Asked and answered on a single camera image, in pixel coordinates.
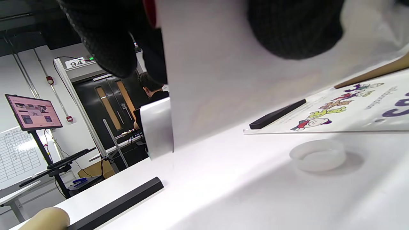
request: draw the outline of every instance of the round plastic container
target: round plastic container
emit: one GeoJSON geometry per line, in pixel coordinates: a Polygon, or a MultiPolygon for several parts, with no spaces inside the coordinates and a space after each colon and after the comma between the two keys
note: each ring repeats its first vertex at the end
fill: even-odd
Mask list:
{"type": "Polygon", "coordinates": [[[346,160],[344,145],[336,140],[315,140],[303,143],[290,152],[296,166],[304,171],[326,171],[346,160]]]}

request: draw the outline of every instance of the door window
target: door window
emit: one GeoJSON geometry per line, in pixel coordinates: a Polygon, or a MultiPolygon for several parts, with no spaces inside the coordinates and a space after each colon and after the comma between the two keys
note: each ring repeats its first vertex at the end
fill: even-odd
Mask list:
{"type": "Polygon", "coordinates": [[[122,81],[117,81],[117,85],[118,85],[119,91],[121,92],[122,96],[125,99],[126,105],[128,106],[129,110],[131,111],[133,119],[136,120],[135,115],[132,112],[132,111],[135,110],[135,106],[132,104],[132,101],[131,101],[131,99],[129,97],[128,91],[126,91],[124,83],[122,81]]]}
{"type": "Polygon", "coordinates": [[[98,95],[99,95],[99,98],[101,99],[101,101],[102,101],[102,103],[103,103],[103,105],[104,105],[106,111],[107,111],[108,114],[109,114],[109,117],[111,118],[112,122],[114,123],[115,128],[116,128],[117,130],[120,130],[120,129],[122,128],[122,127],[121,127],[121,124],[120,124],[120,122],[119,122],[117,116],[115,115],[115,112],[114,112],[114,110],[112,109],[111,104],[109,103],[109,100],[108,100],[108,98],[107,98],[107,96],[106,96],[105,91],[102,89],[102,87],[97,87],[96,90],[97,90],[97,93],[98,93],[98,95]]]}

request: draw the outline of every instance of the black shirt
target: black shirt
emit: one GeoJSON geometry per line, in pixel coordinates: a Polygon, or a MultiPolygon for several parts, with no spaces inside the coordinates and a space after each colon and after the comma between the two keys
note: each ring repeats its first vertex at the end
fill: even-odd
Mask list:
{"type": "MultiPolygon", "coordinates": [[[[155,102],[155,101],[159,101],[161,99],[167,98],[169,97],[169,92],[167,91],[157,91],[155,92],[148,100],[148,103],[146,103],[145,105],[155,102]]],[[[136,123],[138,124],[139,128],[142,129],[142,121],[141,121],[141,112],[140,112],[140,108],[134,111],[134,115],[136,118],[136,123]]]]}

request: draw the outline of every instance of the cardboard box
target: cardboard box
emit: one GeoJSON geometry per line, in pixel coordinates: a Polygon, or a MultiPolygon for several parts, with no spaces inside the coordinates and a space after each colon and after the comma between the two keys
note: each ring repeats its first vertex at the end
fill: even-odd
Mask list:
{"type": "Polygon", "coordinates": [[[390,74],[393,72],[397,72],[399,70],[404,70],[409,68],[409,53],[403,56],[401,59],[396,60],[392,63],[389,63],[387,65],[384,65],[382,67],[379,67],[377,69],[374,69],[372,71],[369,71],[366,74],[363,74],[361,76],[355,77],[349,81],[343,82],[339,85],[334,86],[334,88],[339,89],[345,86],[349,86],[352,84],[356,84],[359,82],[363,82],[372,78],[384,76],[386,74],[390,74]]]}
{"type": "MultiPolygon", "coordinates": [[[[104,160],[103,161],[103,176],[105,177],[105,179],[113,176],[114,174],[115,173],[111,167],[111,164],[107,160],[104,160]]],[[[100,175],[101,175],[101,162],[97,162],[78,172],[78,176],[81,178],[89,177],[89,176],[100,176],[100,175]]]]}

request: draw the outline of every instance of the cartoon illustration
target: cartoon illustration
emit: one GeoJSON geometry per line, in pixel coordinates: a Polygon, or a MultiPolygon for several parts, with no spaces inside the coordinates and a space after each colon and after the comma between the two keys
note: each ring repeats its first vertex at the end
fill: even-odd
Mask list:
{"type": "Polygon", "coordinates": [[[330,109],[335,106],[347,106],[349,105],[351,101],[354,101],[354,100],[350,100],[350,101],[337,100],[335,102],[328,102],[328,103],[325,103],[325,105],[321,106],[320,109],[330,109]]]}
{"type": "Polygon", "coordinates": [[[305,120],[299,121],[298,125],[291,130],[293,131],[303,131],[306,128],[311,128],[315,126],[320,126],[323,124],[331,124],[332,121],[330,121],[328,118],[307,118],[305,120]]]}
{"type": "Polygon", "coordinates": [[[337,97],[335,99],[332,99],[331,101],[335,101],[335,100],[345,100],[345,99],[350,99],[352,97],[356,97],[356,95],[360,93],[360,91],[353,91],[353,93],[346,93],[341,95],[340,97],[337,97]]]}
{"type": "Polygon", "coordinates": [[[344,90],[344,92],[352,92],[352,91],[355,91],[355,90],[362,91],[362,90],[365,90],[365,89],[368,89],[368,88],[375,88],[375,87],[381,86],[383,84],[384,83],[374,83],[374,84],[364,84],[364,85],[357,84],[357,85],[353,86],[353,87],[355,87],[355,89],[344,90]]]}
{"type": "Polygon", "coordinates": [[[374,90],[360,92],[360,93],[357,93],[355,96],[356,96],[356,97],[367,97],[367,96],[371,95],[371,93],[372,93],[373,91],[374,91],[374,90]]]}
{"type": "Polygon", "coordinates": [[[346,111],[345,106],[343,106],[341,108],[329,109],[329,110],[323,109],[322,111],[310,112],[310,115],[308,116],[308,118],[319,118],[319,117],[324,116],[325,114],[342,113],[344,111],[346,111]]]}

